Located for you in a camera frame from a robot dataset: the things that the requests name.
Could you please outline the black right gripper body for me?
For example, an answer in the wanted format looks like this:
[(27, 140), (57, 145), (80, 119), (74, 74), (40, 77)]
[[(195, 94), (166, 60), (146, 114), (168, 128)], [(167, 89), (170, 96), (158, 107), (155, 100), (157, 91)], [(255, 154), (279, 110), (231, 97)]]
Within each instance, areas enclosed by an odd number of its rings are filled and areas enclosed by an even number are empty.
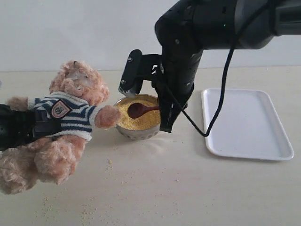
[(163, 47), (159, 54), (161, 55), (161, 74), (156, 80), (157, 95), (168, 91), (177, 104), (176, 95), (192, 94), (202, 54), (203, 47), (198, 45)]

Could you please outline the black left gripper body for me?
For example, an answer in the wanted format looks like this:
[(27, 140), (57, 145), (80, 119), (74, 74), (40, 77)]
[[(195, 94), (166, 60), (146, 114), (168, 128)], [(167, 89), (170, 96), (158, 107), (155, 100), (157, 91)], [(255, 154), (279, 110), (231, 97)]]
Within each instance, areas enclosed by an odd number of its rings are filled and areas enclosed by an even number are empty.
[(29, 143), (31, 138), (31, 112), (15, 111), (0, 105), (0, 150)]

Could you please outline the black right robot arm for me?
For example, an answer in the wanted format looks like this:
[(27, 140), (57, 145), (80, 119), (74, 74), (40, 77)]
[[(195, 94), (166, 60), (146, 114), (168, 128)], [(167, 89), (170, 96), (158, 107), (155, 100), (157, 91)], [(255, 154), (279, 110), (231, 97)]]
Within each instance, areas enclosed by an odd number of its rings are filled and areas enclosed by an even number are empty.
[(194, 90), (203, 51), (229, 51), (222, 73), (221, 111), (230, 61), (236, 49), (261, 49), (274, 37), (301, 33), (298, 0), (180, 0), (155, 23), (162, 47), (155, 89), (160, 130), (171, 132)]

